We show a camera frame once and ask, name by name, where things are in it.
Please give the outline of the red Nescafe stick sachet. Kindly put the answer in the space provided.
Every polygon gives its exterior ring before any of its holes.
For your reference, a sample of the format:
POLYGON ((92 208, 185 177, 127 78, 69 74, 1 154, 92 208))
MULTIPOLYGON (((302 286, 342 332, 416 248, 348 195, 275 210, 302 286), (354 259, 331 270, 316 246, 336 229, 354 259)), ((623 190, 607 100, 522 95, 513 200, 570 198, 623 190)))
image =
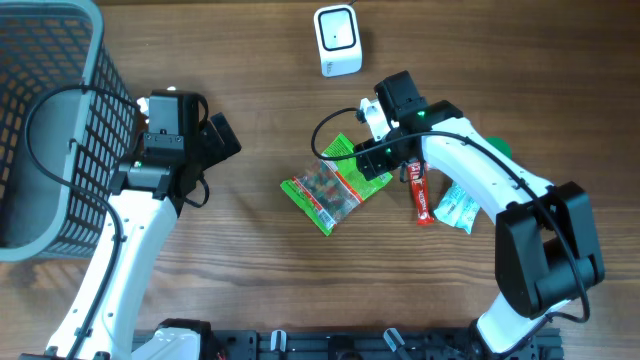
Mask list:
POLYGON ((417 209, 417 224, 420 226, 428 226, 435 219, 432 217, 428 200, 428 182, 424 174, 424 167, 420 162, 414 162, 408 165, 408 173, 410 176, 410 185, 413 199, 417 209))

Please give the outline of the green gummy candy bag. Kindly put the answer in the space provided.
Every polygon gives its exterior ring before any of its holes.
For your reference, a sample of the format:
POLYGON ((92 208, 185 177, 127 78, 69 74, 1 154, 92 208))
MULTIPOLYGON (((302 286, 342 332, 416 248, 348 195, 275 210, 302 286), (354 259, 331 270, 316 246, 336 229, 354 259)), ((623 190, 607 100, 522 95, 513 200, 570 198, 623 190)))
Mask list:
POLYGON ((366 180, 355 158, 338 162, 315 159, 300 174, 284 180, 280 188, 325 235, 391 180, 383 173, 366 180))

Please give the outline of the mint green wipes packet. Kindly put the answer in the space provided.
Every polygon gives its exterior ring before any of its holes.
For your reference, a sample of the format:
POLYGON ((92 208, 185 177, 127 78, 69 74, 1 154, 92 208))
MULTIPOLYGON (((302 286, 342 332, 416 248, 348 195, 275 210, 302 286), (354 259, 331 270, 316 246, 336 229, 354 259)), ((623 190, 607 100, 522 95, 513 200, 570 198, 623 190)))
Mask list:
POLYGON ((470 234, 479 210, 480 205, 460 185, 453 183, 434 210, 434 215, 446 225, 470 234))

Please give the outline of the jar with green lid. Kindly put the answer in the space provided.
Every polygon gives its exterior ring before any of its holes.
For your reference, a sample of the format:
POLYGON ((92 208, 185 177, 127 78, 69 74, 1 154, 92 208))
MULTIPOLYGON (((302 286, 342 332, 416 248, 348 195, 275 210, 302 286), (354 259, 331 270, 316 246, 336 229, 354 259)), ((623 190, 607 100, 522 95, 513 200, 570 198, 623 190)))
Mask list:
POLYGON ((488 137, 486 142, 490 145, 491 152, 498 158, 512 158, 512 149, 510 145, 499 137, 488 137))

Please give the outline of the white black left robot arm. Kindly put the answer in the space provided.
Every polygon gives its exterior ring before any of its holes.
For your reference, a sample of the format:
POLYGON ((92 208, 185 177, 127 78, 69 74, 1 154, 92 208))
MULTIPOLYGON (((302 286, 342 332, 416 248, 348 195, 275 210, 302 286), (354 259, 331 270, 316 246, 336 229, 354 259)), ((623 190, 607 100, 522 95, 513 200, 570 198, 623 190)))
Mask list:
POLYGON ((205 171, 237 154, 241 145, 223 114, 188 91, 155 90, 151 123, 113 168, 109 197, 66 181, 35 156, 49 179, 106 211, 94 255, 72 306, 51 336, 45 359, 215 359, 209 323, 167 319, 150 340, 134 347, 136 319, 154 263, 185 205, 204 185, 205 171))

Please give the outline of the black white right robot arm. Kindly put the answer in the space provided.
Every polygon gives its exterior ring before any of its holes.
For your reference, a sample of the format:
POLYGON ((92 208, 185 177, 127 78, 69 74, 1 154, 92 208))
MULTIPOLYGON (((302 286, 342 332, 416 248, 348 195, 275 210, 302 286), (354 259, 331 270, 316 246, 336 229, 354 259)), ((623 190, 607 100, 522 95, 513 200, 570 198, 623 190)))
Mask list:
POLYGON ((357 118, 371 139, 356 146, 356 164, 371 180, 416 162, 450 177, 495 225, 494 273, 500 293, 472 325, 484 356, 504 359, 523 349, 562 307, 580 300, 590 317, 587 291, 605 269, 592 207, 576 183, 554 185, 517 165, 485 140, 463 112, 442 100, 429 103, 410 74, 378 83, 361 100, 357 118))

